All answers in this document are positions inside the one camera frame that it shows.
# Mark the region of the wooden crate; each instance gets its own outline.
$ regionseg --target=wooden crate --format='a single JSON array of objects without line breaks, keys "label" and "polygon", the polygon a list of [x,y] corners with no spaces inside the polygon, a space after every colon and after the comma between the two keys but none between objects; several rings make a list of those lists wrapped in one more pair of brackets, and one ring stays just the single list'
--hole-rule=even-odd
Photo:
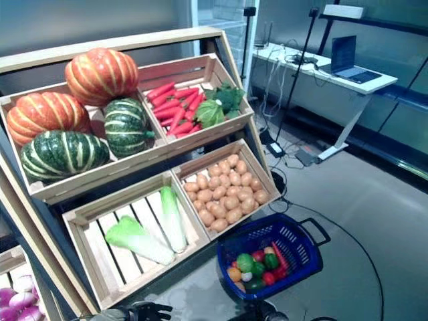
[{"label": "wooden crate", "polygon": [[[269,196],[268,202],[261,205],[258,209],[261,209],[262,207],[266,206],[267,204],[271,203],[272,201],[274,201],[275,199],[281,196],[280,192],[278,192],[278,190],[276,189],[274,182],[270,180],[270,178],[264,171],[263,167],[261,167],[256,157],[249,149],[244,139],[237,140],[236,142],[233,142],[222,148],[209,152],[200,158],[191,160],[181,166],[175,167],[173,169],[174,175],[177,176],[177,179],[180,180],[181,184],[184,184],[185,182],[195,182],[196,176],[199,173],[209,178],[207,168],[210,166],[213,166],[214,164],[217,164],[219,161],[226,159],[231,154],[238,154],[239,159],[246,162],[247,170],[253,175],[253,177],[257,177],[260,180],[261,184],[263,185],[263,189],[267,192]],[[198,217],[199,221],[201,222],[201,225],[204,226],[204,224],[202,223],[202,221],[200,220],[197,214],[196,208],[193,206],[193,203],[190,200],[190,198],[187,196],[187,194],[186,194],[186,200],[189,206],[195,212],[195,216]],[[224,231],[220,233],[215,231],[209,231],[204,226],[205,232],[207,233],[210,240],[214,240],[217,237],[219,237],[221,234],[225,233],[226,231],[233,229],[233,227],[235,227],[237,224],[246,220],[248,217],[253,215],[258,209],[251,212],[250,214],[244,215],[238,222],[229,225]]]},{"label": "wooden crate", "polygon": [[[61,92],[65,94],[71,94],[68,89],[66,83],[56,84],[53,86],[47,86],[43,88],[38,88],[36,90],[30,90],[26,92],[21,92],[18,94],[5,96],[0,98],[0,114],[3,119],[3,123],[6,124],[6,115],[14,105],[16,105],[16,101],[32,92]],[[91,119],[91,129],[92,132],[101,140],[106,142],[105,133],[104,133],[104,114],[103,110],[93,106],[85,106],[88,110],[90,119]],[[99,187],[105,183],[153,165],[154,163],[165,160],[168,155],[168,149],[166,146],[166,141],[163,139],[163,133],[161,133],[157,126],[152,122],[152,119],[149,118],[150,126],[155,134],[155,139],[152,142],[152,148],[148,150],[144,150],[132,156],[128,156],[126,158],[122,158],[118,160],[112,153],[110,153],[110,161],[109,163],[87,171],[85,173],[80,173],[78,175],[74,175],[67,179],[63,179],[56,183],[45,185],[42,182],[34,182],[30,183],[23,171],[23,167],[21,165],[21,160],[19,158],[21,147],[12,140],[12,137],[9,133],[7,126],[5,127],[7,131],[7,135],[12,144],[13,152],[15,153],[15,157],[17,159],[19,168],[21,170],[22,176],[24,178],[24,183],[27,188],[28,193],[37,198],[45,201],[49,204],[54,204],[65,199],[69,199],[75,195],[83,193],[85,191],[89,191],[95,187]]]},{"label": "wooden crate", "polygon": [[154,88],[175,82],[175,88],[200,88],[213,89],[220,87],[223,82],[228,82],[236,86],[231,76],[227,73],[219,58],[210,53],[195,58],[187,58],[154,64],[139,68],[140,82],[138,91],[141,95],[144,106],[156,126],[161,132],[162,137],[168,141],[169,155],[175,156],[213,142],[221,137],[227,136],[232,132],[241,130],[251,119],[254,111],[249,106],[246,99],[240,104],[239,116],[227,120],[221,124],[200,130],[194,134],[182,138],[174,136],[167,137],[167,130],[161,127],[159,121],[152,112],[152,104],[146,99],[146,95]]},{"label": "wooden crate", "polygon": [[37,270],[33,269],[22,247],[19,245],[0,253],[0,288],[13,288],[13,283],[25,275],[32,276],[39,294],[39,302],[45,306],[46,317],[42,321],[64,321],[54,295]]},{"label": "wooden crate", "polygon": [[[163,266],[108,245],[105,232],[123,215],[137,218],[160,242],[167,244],[157,217],[162,214],[159,190],[171,185],[177,193],[188,246]],[[64,221],[88,275],[100,308],[107,309],[169,271],[208,244],[203,227],[185,200],[176,176],[167,171],[66,213]]]}]

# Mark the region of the desk leg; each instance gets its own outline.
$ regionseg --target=desk leg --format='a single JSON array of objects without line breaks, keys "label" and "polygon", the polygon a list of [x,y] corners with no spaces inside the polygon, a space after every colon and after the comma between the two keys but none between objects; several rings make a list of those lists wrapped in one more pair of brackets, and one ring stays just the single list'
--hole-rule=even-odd
[{"label": "desk leg", "polygon": [[356,122],[358,122],[358,119],[360,118],[362,112],[370,102],[371,98],[372,98],[371,95],[362,96],[360,94],[358,94],[358,96],[354,98],[354,107],[356,110],[356,114],[351,118],[349,123],[346,124],[346,126],[343,128],[343,131],[340,134],[339,138],[337,138],[337,141],[334,144],[334,146],[331,146],[330,148],[326,149],[324,152],[318,155],[318,158],[321,161],[325,161],[328,157],[336,154],[337,152],[340,152],[343,148],[348,146],[348,144],[345,143],[345,140],[348,138],[348,135],[350,131],[354,128],[354,125],[356,124]]}]

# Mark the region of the black pole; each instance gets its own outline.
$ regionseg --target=black pole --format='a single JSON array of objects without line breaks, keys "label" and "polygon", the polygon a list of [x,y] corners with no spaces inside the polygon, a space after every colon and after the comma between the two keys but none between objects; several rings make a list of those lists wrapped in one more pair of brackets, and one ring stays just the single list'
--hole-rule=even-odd
[{"label": "black pole", "polygon": [[309,26],[309,30],[308,30],[308,35],[306,36],[305,46],[303,47],[302,55],[300,57],[299,66],[297,67],[297,71],[294,74],[294,80],[293,80],[293,84],[292,84],[292,89],[290,90],[290,94],[288,95],[288,99],[287,99],[286,110],[284,112],[284,115],[282,116],[282,120],[281,120],[280,128],[278,129],[278,133],[276,134],[276,138],[275,138],[276,142],[278,142],[278,137],[280,137],[280,132],[281,132],[282,124],[284,123],[284,121],[286,119],[287,111],[290,108],[290,102],[292,101],[294,87],[296,87],[297,78],[299,76],[300,68],[302,67],[302,64],[303,64],[303,59],[304,59],[304,55],[306,53],[306,49],[308,48],[308,42],[309,42],[310,34],[312,33],[312,28],[313,28],[314,23],[315,23],[315,18],[318,15],[318,10],[319,10],[319,8],[312,8],[310,10],[310,12],[309,12],[309,17],[312,17],[312,20],[310,22],[310,26]]}]

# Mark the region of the carrot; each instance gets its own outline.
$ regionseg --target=carrot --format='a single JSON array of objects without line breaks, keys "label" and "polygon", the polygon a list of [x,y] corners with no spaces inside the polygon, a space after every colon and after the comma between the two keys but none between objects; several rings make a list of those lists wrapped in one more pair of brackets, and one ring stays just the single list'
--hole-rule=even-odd
[{"label": "carrot", "polygon": [[154,100],[156,97],[159,97],[161,94],[164,94],[168,90],[174,88],[175,83],[170,82],[169,84],[158,87],[147,94],[147,99]]},{"label": "carrot", "polygon": [[275,255],[278,258],[278,261],[280,261],[280,265],[285,269],[288,270],[288,267],[290,266],[287,262],[287,260],[282,256],[280,249],[278,246],[276,246],[275,242],[272,242],[272,247],[274,248]]},{"label": "carrot", "polygon": [[197,125],[195,125],[192,129],[190,129],[189,134],[193,134],[194,132],[197,132],[197,131],[199,131],[199,130],[201,130],[201,129],[202,129],[201,125],[200,125],[200,124],[197,124]]},{"label": "carrot", "polygon": [[172,107],[177,107],[180,104],[180,100],[178,99],[173,99],[170,100],[169,102],[165,102],[164,104],[160,105],[159,107],[156,107],[153,112],[157,113],[160,112],[161,110],[166,110]]},{"label": "carrot", "polygon": [[195,92],[198,92],[198,91],[199,91],[198,88],[189,88],[189,89],[177,90],[174,94],[174,97],[176,99],[186,98],[186,97],[189,97],[191,94],[194,94]]},{"label": "carrot", "polygon": [[169,132],[167,133],[167,135],[178,135],[178,134],[183,134],[185,132],[188,132],[192,129],[193,125],[191,122],[184,122],[182,123],[180,126],[177,126],[176,128],[174,128],[174,130],[169,130]]},{"label": "carrot", "polygon": [[182,110],[181,107],[173,107],[166,110],[161,110],[160,112],[155,112],[154,116],[158,119],[168,119],[175,116],[177,112]]},{"label": "carrot", "polygon": [[173,118],[171,117],[171,118],[168,118],[168,119],[166,119],[166,120],[163,120],[163,121],[160,123],[160,125],[161,125],[162,127],[166,127],[166,126],[170,126],[172,122],[173,122]]},{"label": "carrot", "polygon": [[191,94],[189,97],[187,97],[186,99],[184,99],[180,106],[183,107],[184,109],[186,109],[187,107],[190,106],[190,104],[193,102],[193,100],[195,100],[195,98],[198,96],[197,92],[194,92],[193,94]]},{"label": "carrot", "polygon": [[200,105],[200,103],[202,101],[202,98],[203,98],[202,95],[203,94],[198,95],[195,98],[195,100],[192,101],[192,103],[189,105],[189,110],[195,111],[196,109],[198,109],[198,107],[199,107],[199,105]]},{"label": "carrot", "polygon": [[154,106],[160,106],[162,105],[164,102],[167,101],[168,98],[174,98],[174,93],[175,93],[175,89],[171,89],[167,92],[165,92],[164,94],[160,95],[159,97],[155,98],[154,100],[152,100],[152,104]]}]

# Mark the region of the wall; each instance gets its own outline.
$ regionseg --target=wall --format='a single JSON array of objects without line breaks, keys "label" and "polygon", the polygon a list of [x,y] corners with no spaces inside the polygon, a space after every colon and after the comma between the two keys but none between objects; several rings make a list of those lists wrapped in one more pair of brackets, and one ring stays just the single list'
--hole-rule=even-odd
[{"label": "wall", "polygon": [[[0,0],[0,56],[84,41],[190,26],[188,1],[56,1]],[[133,51],[137,64],[190,55],[186,46],[171,45]],[[56,64],[0,77],[4,94],[64,80]]]}]

